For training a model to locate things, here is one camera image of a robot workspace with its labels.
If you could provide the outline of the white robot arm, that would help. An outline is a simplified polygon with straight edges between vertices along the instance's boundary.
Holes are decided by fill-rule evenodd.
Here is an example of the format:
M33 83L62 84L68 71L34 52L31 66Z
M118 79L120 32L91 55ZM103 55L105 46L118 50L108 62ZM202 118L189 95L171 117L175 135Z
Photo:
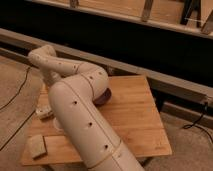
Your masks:
M60 58L50 45L30 51L28 59L40 69L50 107L88 171L145 171L96 108L98 100L109 100L104 68Z

